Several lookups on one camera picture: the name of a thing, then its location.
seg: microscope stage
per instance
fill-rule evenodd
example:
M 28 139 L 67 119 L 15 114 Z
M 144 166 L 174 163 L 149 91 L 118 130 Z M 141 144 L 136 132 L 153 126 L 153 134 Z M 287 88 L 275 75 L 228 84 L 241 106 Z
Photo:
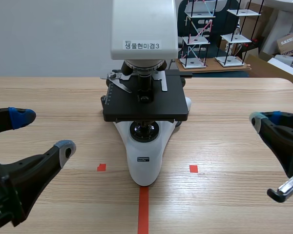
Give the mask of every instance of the microscope stage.
M 186 121 L 188 107 L 180 76 L 166 76 L 167 92 L 162 91 L 160 80 L 153 80 L 154 101 L 141 103 L 138 100 L 138 77 L 120 80 L 132 93 L 127 93 L 110 84 L 103 115 L 106 122 L 118 121 Z

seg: wooden table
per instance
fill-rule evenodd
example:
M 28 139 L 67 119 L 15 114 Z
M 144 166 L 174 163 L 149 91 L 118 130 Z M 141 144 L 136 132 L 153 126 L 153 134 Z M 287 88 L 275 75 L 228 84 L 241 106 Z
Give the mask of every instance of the wooden table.
M 0 162 L 44 153 L 71 139 L 76 154 L 41 194 L 29 218 L 0 234 L 136 234 L 139 186 L 125 147 L 102 116 L 98 78 L 0 78 L 0 108 L 36 111 L 36 121 L 0 134 Z M 293 234 L 293 197 L 272 201 L 287 179 L 249 123 L 254 111 L 293 113 L 293 85 L 277 78 L 194 78 L 188 121 L 170 139 L 149 188 L 150 234 Z M 106 163 L 106 172 L 97 172 Z M 199 173 L 190 173 L 198 165 Z

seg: white wall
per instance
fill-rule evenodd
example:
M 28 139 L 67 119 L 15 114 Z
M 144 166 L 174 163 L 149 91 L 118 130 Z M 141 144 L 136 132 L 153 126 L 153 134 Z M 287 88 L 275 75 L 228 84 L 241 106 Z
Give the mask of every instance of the white wall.
M 111 9 L 112 0 L 0 0 L 0 76 L 120 69 L 123 62 L 110 59 Z

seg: red tape marker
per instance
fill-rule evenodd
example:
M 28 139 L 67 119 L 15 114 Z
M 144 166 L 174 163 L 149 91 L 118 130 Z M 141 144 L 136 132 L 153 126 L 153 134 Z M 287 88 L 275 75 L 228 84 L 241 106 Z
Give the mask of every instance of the red tape marker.
M 190 165 L 190 172 L 191 173 L 199 173 L 197 165 Z
M 138 234 L 148 234 L 148 187 L 140 187 Z
M 97 172 L 105 172 L 106 171 L 106 164 L 100 164 L 97 167 Z

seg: microscope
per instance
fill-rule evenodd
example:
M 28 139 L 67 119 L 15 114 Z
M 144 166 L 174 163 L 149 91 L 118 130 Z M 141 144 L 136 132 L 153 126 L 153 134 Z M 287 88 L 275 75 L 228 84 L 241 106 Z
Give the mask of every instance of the microscope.
M 148 186 L 191 108 L 180 76 L 165 73 L 165 60 L 178 57 L 175 0 L 113 0 L 112 15 L 111 58 L 124 63 L 105 78 L 103 116 L 121 135 L 132 179 Z

